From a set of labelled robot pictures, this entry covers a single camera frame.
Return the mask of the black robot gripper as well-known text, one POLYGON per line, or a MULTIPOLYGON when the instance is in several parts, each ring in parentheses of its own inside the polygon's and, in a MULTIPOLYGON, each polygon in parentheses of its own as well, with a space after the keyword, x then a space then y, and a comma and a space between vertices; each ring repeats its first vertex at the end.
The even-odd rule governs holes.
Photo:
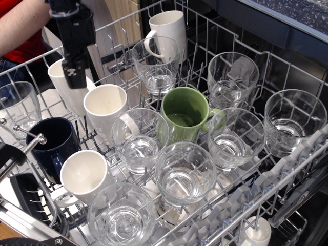
POLYGON ((56 20, 65 58, 61 63, 69 88, 87 87, 89 61, 84 51, 96 43, 92 10, 82 1, 48 1, 50 16, 56 20))

